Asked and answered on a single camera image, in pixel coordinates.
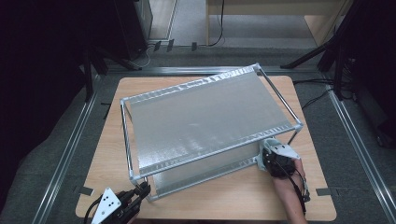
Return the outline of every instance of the metal rod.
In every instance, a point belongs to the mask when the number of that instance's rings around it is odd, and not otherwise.
[[[122,114],[122,128],[123,128],[125,148],[126,148],[126,160],[128,163],[128,170],[131,173],[133,170],[132,159],[131,159],[131,145],[129,144],[128,128],[126,126],[126,118],[125,118],[125,108],[124,108],[125,104],[123,100],[120,100],[120,105],[121,105],[121,114]]]
[[[260,72],[262,73],[262,75],[265,77],[265,79],[267,80],[267,82],[270,84],[270,86],[272,87],[272,89],[274,90],[274,92],[276,93],[277,97],[279,97],[280,101],[282,102],[282,104],[289,110],[290,114],[293,116],[294,119],[298,120],[297,115],[294,113],[294,111],[291,109],[291,107],[289,106],[288,102],[286,102],[285,98],[283,98],[282,94],[280,94],[279,90],[276,88],[276,86],[274,85],[274,83],[271,81],[271,79],[265,74],[265,72],[262,70],[262,68],[260,68]]]

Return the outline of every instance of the metal sheet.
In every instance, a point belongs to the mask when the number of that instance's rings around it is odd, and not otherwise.
[[[293,130],[252,66],[128,101],[141,175]]]

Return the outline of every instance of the wooden board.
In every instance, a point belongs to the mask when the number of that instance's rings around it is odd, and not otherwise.
[[[92,196],[81,195],[76,214],[84,217],[88,207],[106,187],[114,191],[132,189],[129,181],[120,113],[120,98],[187,82],[198,77],[127,77],[120,81],[94,154],[85,187]],[[283,97],[305,124],[295,89],[289,77],[271,77]],[[306,204],[308,220],[334,220],[331,196],[318,196],[327,188],[308,127],[305,125],[291,146],[303,158],[311,202]],[[143,201],[139,218],[284,220],[281,203],[274,192],[272,177],[258,167],[224,175],[203,184],[173,193],[158,201]]]

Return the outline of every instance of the black cable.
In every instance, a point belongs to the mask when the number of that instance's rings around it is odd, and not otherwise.
[[[213,47],[213,46],[215,46],[215,45],[217,45],[219,43],[219,41],[222,38],[222,33],[223,33],[223,24],[222,24],[223,17],[224,17],[224,0],[222,0],[222,3],[221,3],[221,19],[220,19],[221,33],[220,33],[219,39],[214,44],[211,44],[211,45],[199,45],[199,46],[201,46],[201,47]]]
[[[294,187],[294,190],[296,191],[298,200],[300,201],[301,207],[303,209],[303,213],[305,215],[306,213],[306,209],[305,209],[305,202],[304,202],[304,198],[303,198],[303,194],[301,193],[300,189],[298,188],[298,186],[296,185],[296,183],[294,182],[294,180],[291,178],[291,176],[288,174],[288,172],[286,172],[285,169],[283,169],[283,167],[279,164],[279,162],[275,161],[275,164],[277,166],[279,166],[279,168],[285,173],[286,177],[289,179],[289,181],[291,182],[291,184]]]
[[[99,204],[99,202],[102,200],[102,196],[103,196],[103,194],[102,194],[98,199],[96,199],[96,200],[91,204],[91,206],[88,208],[87,213],[85,214],[85,217],[84,217],[84,224],[87,224],[88,216],[90,215],[91,210],[93,209],[94,206],[96,206],[97,204]]]
[[[314,99],[308,101],[308,102],[302,107],[302,109],[305,109],[305,108],[307,108],[309,105],[312,105],[314,102],[316,102],[317,100],[319,100],[320,98],[322,98],[323,96],[325,96],[327,93],[329,93],[329,91],[332,91],[332,89],[328,89],[328,90],[326,90],[325,92],[323,92],[319,97],[314,98]]]

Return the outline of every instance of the aluminum rail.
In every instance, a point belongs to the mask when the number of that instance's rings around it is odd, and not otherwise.
[[[97,85],[97,83],[99,82],[100,82],[100,77],[96,76],[94,80],[94,85]],[[58,195],[59,189],[61,188],[61,185],[64,181],[64,176],[70,165],[70,161],[72,160],[73,155],[76,151],[79,138],[81,137],[85,124],[87,123],[88,117],[91,114],[95,99],[96,99],[96,91],[93,92],[90,101],[85,103],[84,107],[82,108],[76,126],[74,127],[74,130],[71,133],[71,136],[64,149],[64,154],[62,155],[58,163],[58,166],[56,167],[52,179],[46,188],[44,197],[41,200],[37,212],[35,213],[35,217],[32,222],[33,224],[46,223],[47,221],[47,218],[50,214],[50,210],[55,202],[56,196]]]
[[[358,130],[349,116],[344,102],[339,101],[333,91],[329,92],[329,94],[334,108],[346,129],[346,133],[348,134],[352,146],[354,147],[355,152],[361,162],[361,166],[363,167],[364,172],[367,174],[367,177],[373,187],[379,203],[385,212],[385,215],[388,218],[389,223],[395,224],[396,204],[387,184],[384,181],[384,178],[379,173],[369,151],[361,140],[361,136],[359,135]]]

